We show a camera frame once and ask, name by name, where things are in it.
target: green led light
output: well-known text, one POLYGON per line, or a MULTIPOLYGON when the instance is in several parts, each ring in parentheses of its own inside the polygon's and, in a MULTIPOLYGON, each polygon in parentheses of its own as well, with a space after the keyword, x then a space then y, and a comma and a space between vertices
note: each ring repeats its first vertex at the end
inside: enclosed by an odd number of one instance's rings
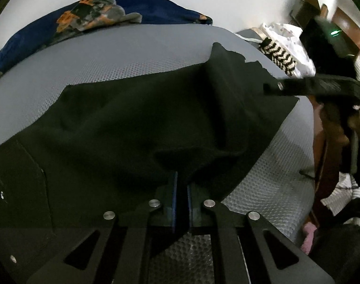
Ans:
POLYGON ((339 32, 341 32, 342 30, 336 30, 336 31, 332 31, 331 32, 331 35, 335 35, 335 34, 338 34, 339 32))

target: gray mesh surface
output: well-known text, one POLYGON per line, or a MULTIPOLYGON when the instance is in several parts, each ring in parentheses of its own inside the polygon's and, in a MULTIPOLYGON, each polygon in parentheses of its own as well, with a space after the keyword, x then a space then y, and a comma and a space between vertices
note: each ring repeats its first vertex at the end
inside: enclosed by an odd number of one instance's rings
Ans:
MULTIPOLYGON (((0 144, 32 124, 65 86, 175 70, 209 58, 214 42, 285 74, 227 30, 186 25, 113 27, 70 39, 25 59, 0 79, 0 144)), ((311 209, 313 113, 305 97, 284 121, 247 177, 223 201, 231 210, 257 210, 291 240, 311 209)), ((150 263, 150 283, 213 283, 208 236, 186 234, 150 263)))

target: black bag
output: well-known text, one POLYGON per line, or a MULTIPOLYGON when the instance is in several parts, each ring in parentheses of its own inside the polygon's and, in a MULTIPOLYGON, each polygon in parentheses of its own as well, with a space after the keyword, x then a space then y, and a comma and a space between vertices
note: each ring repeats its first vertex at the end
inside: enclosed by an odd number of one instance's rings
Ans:
POLYGON ((309 256, 336 284, 360 283, 360 226, 345 224, 317 230, 309 256))

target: patterned fabric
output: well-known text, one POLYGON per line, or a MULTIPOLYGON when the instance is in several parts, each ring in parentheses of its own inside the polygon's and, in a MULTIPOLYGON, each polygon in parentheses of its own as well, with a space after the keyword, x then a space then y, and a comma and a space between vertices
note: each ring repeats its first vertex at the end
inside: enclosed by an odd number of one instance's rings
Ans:
POLYGON ((15 33, 0 50, 0 76, 38 50, 96 28, 125 24, 208 24, 210 17, 169 0, 81 0, 15 33))
POLYGON ((273 63, 280 67, 287 75, 293 75, 296 68, 296 61, 292 56, 272 39, 266 38, 260 44, 260 51, 263 52, 273 63))

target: pink object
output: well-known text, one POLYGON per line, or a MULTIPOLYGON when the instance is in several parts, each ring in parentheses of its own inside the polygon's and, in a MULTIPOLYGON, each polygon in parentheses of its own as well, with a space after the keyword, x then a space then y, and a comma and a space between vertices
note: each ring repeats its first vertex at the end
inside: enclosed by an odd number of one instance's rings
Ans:
POLYGON ((301 246, 301 251, 306 255, 309 255, 311 251, 311 246, 313 245, 313 239, 314 239, 314 232, 316 230, 317 227, 311 222, 307 222, 302 228, 302 231, 304 232, 306 237, 301 246))

